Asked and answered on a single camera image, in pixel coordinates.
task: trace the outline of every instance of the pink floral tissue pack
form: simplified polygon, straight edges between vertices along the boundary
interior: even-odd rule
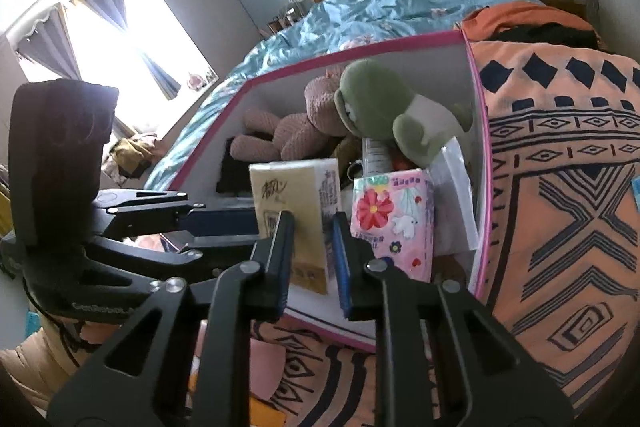
[[[428,282],[433,258],[433,182],[427,171],[354,181],[351,235],[370,243],[411,279]]]

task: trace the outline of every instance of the blue floral bedding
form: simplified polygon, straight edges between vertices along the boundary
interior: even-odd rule
[[[145,188],[167,190],[225,105],[249,78],[360,42],[452,29],[485,6],[516,0],[324,0],[295,26],[252,49],[202,103]]]

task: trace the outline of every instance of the stuffed animal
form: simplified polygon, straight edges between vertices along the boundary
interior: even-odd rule
[[[426,168],[452,138],[470,160],[470,110],[453,111],[413,92],[393,71],[365,58],[347,66],[335,92],[335,107],[355,136],[395,140],[401,152]]]
[[[244,115],[249,131],[273,136],[272,141],[253,136],[236,136],[231,142],[231,158],[243,162],[294,161],[318,154],[331,137],[344,137],[348,131],[335,109],[334,94],[340,85],[338,71],[312,80],[305,87],[306,113],[280,119],[257,108]]]

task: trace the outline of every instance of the bedside table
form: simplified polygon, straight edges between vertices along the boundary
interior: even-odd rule
[[[547,6],[577,15],[587,20],[587,5],[577,0],[540,0]]]

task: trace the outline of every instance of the window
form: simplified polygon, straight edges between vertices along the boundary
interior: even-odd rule
[[[217,76],[164,0],[125,0],[125,33],[80,2],[65,5],[69,39],[86,82],[120,91],[116,116],[135,131],[167,129],[193,105],[200,93],[190,88],[191,75],[209,82]],[[167,100],[140,57],[144,51],[182,87]],[[30,82],[58,76],[47,68],[20,58]]]

